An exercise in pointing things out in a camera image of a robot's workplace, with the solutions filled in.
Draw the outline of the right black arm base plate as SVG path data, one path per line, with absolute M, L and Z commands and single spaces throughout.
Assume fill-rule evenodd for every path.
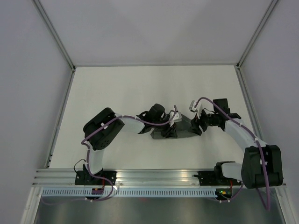
M 198 171 L 193 177 L 198 179 L 200 186 L 241 186 L 239 180 L 217 176 L 214 171 Z

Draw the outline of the grey cloth napkin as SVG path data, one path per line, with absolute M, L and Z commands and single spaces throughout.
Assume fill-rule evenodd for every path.
M 176 125 L 176 132 L 177 132 L 177 138 L 189 138 L 193 136 L 198 136 L 196 134 L 193 134 L 190 132 L 190 127 L 191 127 L 191 120 L 186 117 L 185 115 L 182 115 L 182 121 L 175 123 Z M 162 140 L 166 138 L 162 138 L 160 134 L 160 128 L 161 127 L 155 127 L 154 130 L 151 132 L 151 137 L 154 140 Z

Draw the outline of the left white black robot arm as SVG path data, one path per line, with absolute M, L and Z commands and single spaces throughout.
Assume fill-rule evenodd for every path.
M 154 104 L 148 111 L 135 116 L 121 115 L 109 107 L 104 108 L 83 127 L 85 135 L 81 144 L 87 147 L 83 166 L 86 180 L 92 185 L 101 182 L 104 150 L 120 132 L 144 134 L 153 129 L 161 131 L 164 137 L 181 120 L 182 115 L 176 106 L 166 113 L 162 105 Z

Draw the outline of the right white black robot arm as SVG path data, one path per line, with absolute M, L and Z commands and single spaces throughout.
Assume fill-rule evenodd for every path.
M 195 113 L 191 120 L 191 131 L 201 135 L 208 127 L 219 127 L 243 151 L 242 163 L 216 163 L 213 173 L 216 183 L 225 184 L 229 179 L 234 179 L 243 182 L 248 189 L 282 185 L 282 159 L 278 146 L 269 145 L 249 130 L 241 116 L 231 112 L 226 98 L 212 100 L 214 109 L 211 113 L 200 111 L 200 104 L 200 99 L 190 104 L 189 110 Z

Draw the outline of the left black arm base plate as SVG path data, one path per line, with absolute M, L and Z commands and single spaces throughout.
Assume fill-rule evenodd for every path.
M 114 185 L 116 182 L 117 172 L 114 170 L 104 170 L 96 174 L 101 178 L 95 178 L 89 175 L 87 171 L 78 171 L 75 178 L 75 185 L 78 186 L 91 186 L 91 185 L 104 185 L 110 186 L 110 182 Z

